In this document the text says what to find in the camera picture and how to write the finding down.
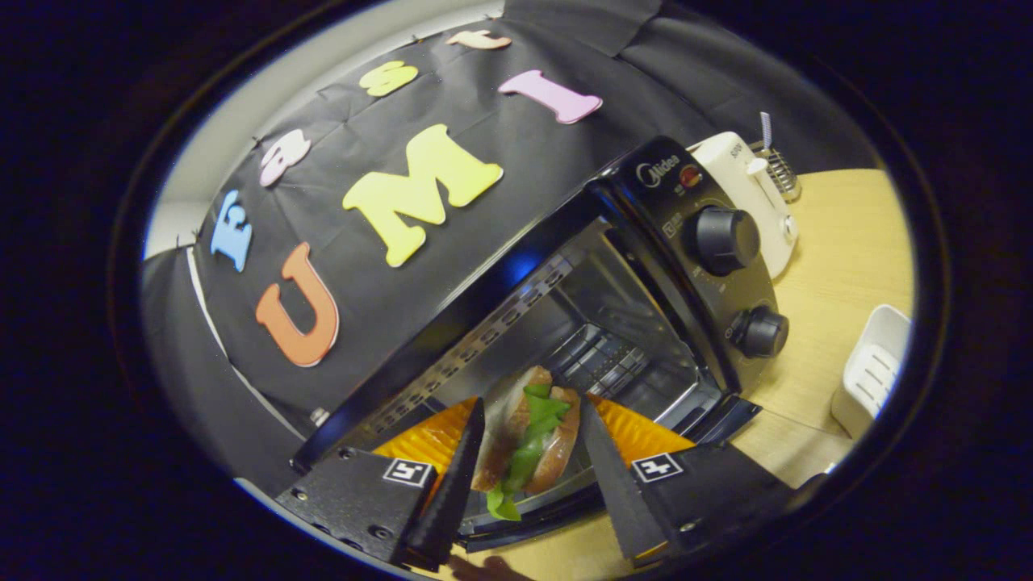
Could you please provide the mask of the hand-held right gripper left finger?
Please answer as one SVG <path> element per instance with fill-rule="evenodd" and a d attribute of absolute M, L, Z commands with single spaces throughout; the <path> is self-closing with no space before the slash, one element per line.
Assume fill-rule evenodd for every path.
<path fill-rule="evenodd" d="M 460 529 L 486 430 L 484 401 L 470 398 L 450 463 L 339 446 L 277 497 L 289 515 L 362 555 L 438 570 Z"/>

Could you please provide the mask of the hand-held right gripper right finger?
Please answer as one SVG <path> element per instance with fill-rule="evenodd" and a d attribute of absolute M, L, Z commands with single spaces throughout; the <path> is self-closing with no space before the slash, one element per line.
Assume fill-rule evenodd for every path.
<path fill-rule="evenodd" d="M 729 442 L 759 406 L 721 400 L 682 437 L 638 412 L 587 394 L 580 437 L 624 558 L 700 562 L 763 533 L 808 499 Z"/>

